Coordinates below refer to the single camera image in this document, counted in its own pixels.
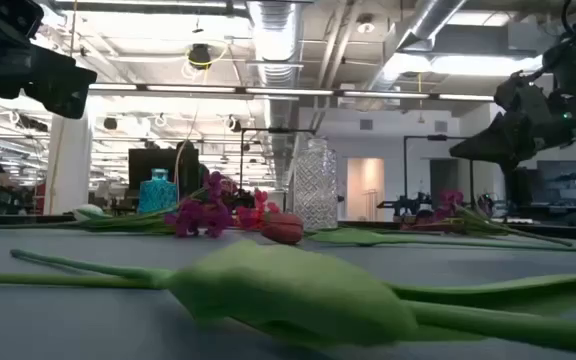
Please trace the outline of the long white light bar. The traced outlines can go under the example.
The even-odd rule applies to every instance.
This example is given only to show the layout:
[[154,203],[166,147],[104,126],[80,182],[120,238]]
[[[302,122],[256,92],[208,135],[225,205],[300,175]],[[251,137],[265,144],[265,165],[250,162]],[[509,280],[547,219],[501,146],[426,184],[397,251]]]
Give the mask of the long white light bar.
[[409,99],[430,101],[461,101],[492,103],[491,95],[468,95],[451,93],[427,92],[388,92],[365,91],[347,89],[304,89],[304,88],[271,88],[271,87],[244,87],[244,86],[209,86],[209,85],[155,85],[155,84],[122,84],[122,83],[96,83],[89,87],[91,94],[108,95],[128,93],[161,93],[161,94],[200,94],[200,95],[245,95],[245,96],[310,96],[310,97],[339,97],[359,99]]

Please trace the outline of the white pillar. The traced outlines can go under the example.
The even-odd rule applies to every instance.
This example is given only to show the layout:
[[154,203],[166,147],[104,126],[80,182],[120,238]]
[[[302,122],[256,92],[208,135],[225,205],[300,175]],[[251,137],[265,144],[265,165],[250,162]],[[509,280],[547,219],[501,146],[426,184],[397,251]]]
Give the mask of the white pillar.
[[85,110],[81,119],[54,115],[48,146],[45,215],[62,215],[88,203],[95,120]]

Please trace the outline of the slanted silver ventilation duct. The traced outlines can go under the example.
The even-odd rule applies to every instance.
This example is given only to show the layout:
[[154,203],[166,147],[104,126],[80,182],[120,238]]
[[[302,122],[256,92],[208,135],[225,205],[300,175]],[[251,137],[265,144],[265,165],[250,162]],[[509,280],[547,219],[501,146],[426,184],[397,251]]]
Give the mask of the slanted silver ventilation duct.
[[383,43],[383,62],[365,90],[388,91],[406,73],[427,72],[429,61],[407,50],[427,52],[435,37],[468,0],[418,0],[412,15],[395,23]]

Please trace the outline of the dark desk monitor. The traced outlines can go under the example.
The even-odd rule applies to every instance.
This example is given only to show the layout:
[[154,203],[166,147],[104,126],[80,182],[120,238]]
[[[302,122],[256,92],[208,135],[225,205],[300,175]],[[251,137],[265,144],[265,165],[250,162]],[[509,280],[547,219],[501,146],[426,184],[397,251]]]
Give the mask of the dark desk monitor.
[[537,170],[537,203],[576,207],[576,161],[539,160]]

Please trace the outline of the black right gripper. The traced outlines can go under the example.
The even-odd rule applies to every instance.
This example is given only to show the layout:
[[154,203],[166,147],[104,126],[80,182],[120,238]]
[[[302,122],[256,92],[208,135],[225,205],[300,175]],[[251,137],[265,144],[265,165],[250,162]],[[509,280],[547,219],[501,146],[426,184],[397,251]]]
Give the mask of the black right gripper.
[[534,75],[513,73],[494,95],[503,109],[490,126],[452,146],[452,157],[497,164],[506,173],[532,158],[536,150],[576,143],[572,98],[546,96]]

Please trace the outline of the red tulip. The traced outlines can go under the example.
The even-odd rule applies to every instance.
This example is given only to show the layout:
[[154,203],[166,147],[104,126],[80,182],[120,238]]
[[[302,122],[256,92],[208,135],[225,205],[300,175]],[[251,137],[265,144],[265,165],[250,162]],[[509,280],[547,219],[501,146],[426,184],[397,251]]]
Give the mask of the red tulip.
[[576,247],[550,247],[530,246],[518,244],[502,244],[490,241],[431,241],[418,239],[410,234],[384,235],[370,231],[350,229],[315,232],[308,235],[301,220],[291,214],[274,214],[277,221],[266,221],[261,227],[261,234],[277,243],[296,245],[304,237],[311,237],[312,241],[333,245],[372,247],[377,245],[443,245],[467,246],[480,248],[520,249],[537,251],[576,252]]

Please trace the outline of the clear cut-glass vase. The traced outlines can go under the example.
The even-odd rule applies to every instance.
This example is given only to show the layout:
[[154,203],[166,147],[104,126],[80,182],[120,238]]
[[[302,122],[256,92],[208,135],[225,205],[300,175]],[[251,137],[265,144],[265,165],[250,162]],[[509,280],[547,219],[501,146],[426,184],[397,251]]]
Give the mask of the clear cut-glass vase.
[[306,231],[337,227],[337,157],[325,138],[311,138],[294,167],[294,213]]

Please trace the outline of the purple flower spray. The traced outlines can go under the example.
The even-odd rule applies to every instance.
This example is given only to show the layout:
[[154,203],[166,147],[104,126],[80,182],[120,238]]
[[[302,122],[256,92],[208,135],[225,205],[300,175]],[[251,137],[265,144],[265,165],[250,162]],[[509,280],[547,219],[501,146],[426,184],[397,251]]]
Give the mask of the purple flower spray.
[[177,237],[204,234],[218,238],[233,221],[232,211],[222,198],[222,180],[220,172],[209,172],[203,177],[202,187],[182,199],[176,210],[122,220],[118,229],[122,232],[170,234]]
[[436,221],[433,222],[433,225],[448,225],[451,227],[449,230],[451,232],[481,236],[516,235],[539,239],[566,247],[573,246],[573,244],[567,240],[533,234],[496,223],[482,215],[480,211],[465,207],[463,205],[463,194],[461,192],[444,192],[440,196],[440,199],[440,205],[434,212]]

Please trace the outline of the dark grey door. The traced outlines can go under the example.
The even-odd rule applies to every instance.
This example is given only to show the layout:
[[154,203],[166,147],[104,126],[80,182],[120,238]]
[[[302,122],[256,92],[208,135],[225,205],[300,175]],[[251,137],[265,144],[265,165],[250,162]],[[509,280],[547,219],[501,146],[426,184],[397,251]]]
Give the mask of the dark grey door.
[[434,208],[441,203],[441,196],[446,192],[460,192],[463,201],[471,201],[470,163],[462,159],[431,159],[430,162],[430,195]]

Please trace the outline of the white tulip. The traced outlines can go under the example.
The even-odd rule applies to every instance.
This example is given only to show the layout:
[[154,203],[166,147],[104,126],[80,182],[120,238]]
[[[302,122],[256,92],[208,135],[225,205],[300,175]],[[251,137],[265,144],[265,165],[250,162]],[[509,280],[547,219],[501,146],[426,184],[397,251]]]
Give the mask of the white tulip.
[[163,212],[144,215],[111,216],[96,205],[86,204],[73,210],[78,228],[91,232],[135,232],[172,234],[174,229],[164,221]]

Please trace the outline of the blue glass vase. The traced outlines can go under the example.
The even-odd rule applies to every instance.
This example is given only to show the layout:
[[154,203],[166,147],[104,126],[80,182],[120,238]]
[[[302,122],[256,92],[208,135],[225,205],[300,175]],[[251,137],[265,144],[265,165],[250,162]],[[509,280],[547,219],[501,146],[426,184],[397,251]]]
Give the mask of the blue glass vase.
[[168,180],[168,170],[153,168],[151,179],[142,181],[139,188],[139,214],[153,213],[177,204],[177,186]]

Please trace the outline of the pale green tulip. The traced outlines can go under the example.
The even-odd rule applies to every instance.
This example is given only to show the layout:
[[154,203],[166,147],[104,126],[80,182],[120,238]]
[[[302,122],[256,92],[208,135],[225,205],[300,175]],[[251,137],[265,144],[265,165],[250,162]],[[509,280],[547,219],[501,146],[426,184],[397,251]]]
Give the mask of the pale green tulip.
[[575,296],[576,276],[399,286],[334,256],[250,240],[177,271],[105,266],[19,249],[10,254],[167,290],[195,319],[231,318],[303,345],[374,346],[454,331],[576,353],[576,322],[526,310]]

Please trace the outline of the background robot arms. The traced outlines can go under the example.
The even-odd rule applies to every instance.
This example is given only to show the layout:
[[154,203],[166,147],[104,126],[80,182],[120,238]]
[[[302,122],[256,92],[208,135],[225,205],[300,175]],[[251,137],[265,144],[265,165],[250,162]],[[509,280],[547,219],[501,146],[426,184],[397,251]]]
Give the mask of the background robot arms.
[[434,217],[432,199],[429,194],[418,192],[415,198],[400,196],[397,200],[384,200],[378,209],[392,209],[393,221],[397,223],[420,223],[431,221]]

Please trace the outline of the black panel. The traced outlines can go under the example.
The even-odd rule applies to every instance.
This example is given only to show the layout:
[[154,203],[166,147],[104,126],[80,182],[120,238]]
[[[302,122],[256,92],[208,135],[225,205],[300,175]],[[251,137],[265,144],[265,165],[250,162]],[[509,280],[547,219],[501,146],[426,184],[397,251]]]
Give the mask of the black panel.
[[532,197],[532,172],[524,167],[505,173],[506,198],[511,205],[530,205]]

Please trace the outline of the black metal frame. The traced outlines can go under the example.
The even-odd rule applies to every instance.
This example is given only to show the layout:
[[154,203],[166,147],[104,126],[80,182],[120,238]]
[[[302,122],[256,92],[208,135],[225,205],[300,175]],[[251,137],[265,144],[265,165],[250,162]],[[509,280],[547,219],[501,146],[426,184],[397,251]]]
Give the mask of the black metal frame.
[[[468,137],[448,136],[443,134],[432,135],[405,135],[403,136],[403,178],[404,178],[404,197],[408,197],[408,146],[407,142],[411,139],[424,139],[426,141],[448,141],[448,140],[466,140]],[[475,190],[474,190],[474,161],[469,160],[469,191],[470,191],[470,208],[475,209]]]

